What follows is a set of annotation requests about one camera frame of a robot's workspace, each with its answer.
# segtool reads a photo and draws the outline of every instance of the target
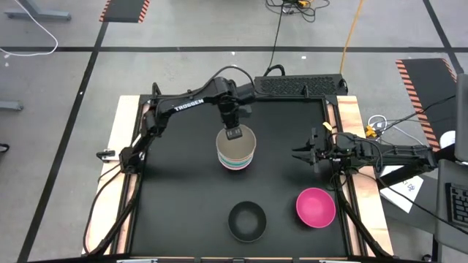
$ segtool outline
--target floor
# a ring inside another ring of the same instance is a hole
[[[0,97],[25,104],[19,113],[0,112],[0,138],[11,145],[0,164],[2,262],[80,255],[102,166],[95,153],[107,146],[120,95],[147,94],[154,81],[164,94],[181,93],[200,87],[229,64],[262,75],[278,23],[278,15],[263,0],[153,1],[144,23],[107,27],[99,22],[105,0],[37,2],[71,12],[72,20],[43,23],[60,43],[53,55],[0,57]],[[13,0],[0,0],[0,10],[14,6]],[[289,75],[338,72],[357,6],[358,0],[331,0],[317,11],[313,24],[284,16],[274,62],[283,64]],[[374,114],[394,119],[414,112],[396,59],[445,58],[459,72],[468,69],[467,10],[464,0],[365,2],[344,68],[363,121]],[[31,21],[6,15],[0,15],[0,34],[0,47],[10,50],[43,52],[53,46]],[[236,72],[223,75],[237,83],[247,81]],[[416,123],[400,128],[424,140]],[[414,143],[397,131],[385,137]],[[34,214],[47,201],[48,195],[40,201],[45,185],[51,195],[40,220],[41,213]],[[38,231],[26,238],[31,221]],[[401,258],[419,259],[430,252],[430,234],[391,218],[388,228]],[[444,262],[468,261],[467,255],[449,248],[443,252]]]

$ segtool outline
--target yellow connector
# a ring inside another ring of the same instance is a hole
[[[310,4],[309,1],[301,1],[301,0],[298,1],[298,6],[299,7],[307,7],[307,5],[309,5],[309,4]]]
[[[373,138],[377,137],[377,133],[375,133],[375,130],[370,125],[368,125],[366,127],[366,137],[368,137],[368,138],[369,137],[373,137]]]

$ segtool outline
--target wooden table frame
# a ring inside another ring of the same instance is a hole
[[[336,98],[338,113],[334,112],[334,108],[336,107],[333,107],[332,104],[328,104],[327,106],[330,124],[335,127],[337,121],[341,122],[343,132],[351,132],[360,137],[365,137],[358,100],[356,97],[337,96]],[[123,147],[132,143],[132,138],[135,136],[134,127],[136,119],[142,115],[142,113],[138,112],[139,109],[141,109],[140,96],[120,97],[107,148],[119,153]],[[101,174],[112,169],[112,167],[117,165],[117,163],[117,161],[104,163]],[[360,172],[374,176],[374,170],[372,167],[364,167]],[[113,175],[115,175],[115,173],[111,172],[104,176],[99,182],[98,190]],[[131,197],[135,187],[135,182],[136,175],[130,175],[129,178],[126,178],[125,174],[121,173],[106,187],[106,189],[102,191],[101,196],[94,206],[93,216],[86,235],[87,248],[89,250],[95,248],[101,239],[107,234],[109,228],[111,228],[116,220],[119,207],[124,204],[122,196],[125,195],[122,193],[127,191],[126,202],[128,202],[128,199]],[[359,216],[361,217],[363,224],[372,234],[372,237],[385,251],[389,254],[393,254],[385,214],[383,212],[376,182],[365,176],[355,175],[352,180],[349,180],[349,182],[344,185],[344,193],[348,200],[355,198]],[[121,227],[121,231],[117,239],[118,242],[114,242],[111,246],[111,248],[113,248],[112,251],[115,251],[117,254],[122,254],[127,251],[127,246],[129,245],[128,236],[130,236],[129,231],[131,229],[129,227],[130,218],[131,216],[126,219],[124,225]],[[372,251],[364,245],[362,238],[359,237],[357,230],[349,217],[347,218],[347,224],[350,235],[351,254],[361,256],[363,253],[367,253],[369,256],[373,256]]]

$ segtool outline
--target computer keyboard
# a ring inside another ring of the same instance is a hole
[[[346,95],[347,89],[339,85],[341,75],[297,75],[256,77],[257,87],[273,95],[303,95],[304,87],[310,96]]]
[[[468,227],[468,186],[446,183],[445,193],[447,194],[448,220]]]

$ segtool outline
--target white cable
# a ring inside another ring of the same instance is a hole
[[[416,137],[413,137],[411,134],[406,133],[404,130],[400,129],[399,127],[393,126],[393,128],[399,130],[400,132],[402,132],[403,134],[407,135],[408,137],[413,138],[414,140],[416,140],[417,142],[419,142],[419,144],[424,145],[424,143],[422,143],[422,142],[421,142],[420,140],[418,140]]]
[[[383,121],[377,121],[377,122],[371,123],[371,120],[372,120],[373,118],[382,118]],[[386,118],[384,115],[379,115],[379,114],[377,114],[377,115],[371,116],[371,117],[367,120],[367,125],[369,125],[370,127],[374,128],[374,124],[376,124],[376,123],[382,123],[382,122],[385,123],[384,128],[383,128],[383,131],[382,131],[382,133],[381,133],[381,135],[380,135],[380,136],[382,136],[382,135],[384,134],[384,131],[387,129],[387,125],[388,125],[387,118]],[[400,129],[400,128],[397,127],[396,125],[392,126],[392,128],[395,128],[395,129],[399,130],[401,133],[403,133],[403,134],[405,134],[406,136],[408,136],[408,137],[410,137],[410,138],[416,140],[416,141],[419,142],[421,145],[424,145],[424,144],[423,144],[420,140],[418,140],[416,137],[412,136],[411,134],[408,134],[407,132],[405,132],[404,130]]]
[[[3,50],[0,48],[0,51],[3,52],[3,53],[6,53],[8,55],[11,55],[11,56],[22,56],[22,57],[30,57],[30,56],[46,56],[46,55],[50,55],[52,53],[54,53],[57,49],[57,47],[59,46],[59,41],[57,40],[57,38],[55,38],[47,29],[45,29],[41,24],[39,24],[39,22],[37,22],[33,16],[29,13],[29,11],[18,1],[18,0],[15,0],[16,4],[18,4],[23,10],[24,12],[26,12],[26,14],[29,15],[29,17],[40,27],[42,28],[45,33],[49,34],[49,36],[51,36],[53,38],[53,40],[56,42],[56,46],[50,51],[50,52],[47,52],[47,53],[33,53],[33,54],[17,54],[17,53],[11,53],[11,52],[8,52],[6,50]]]

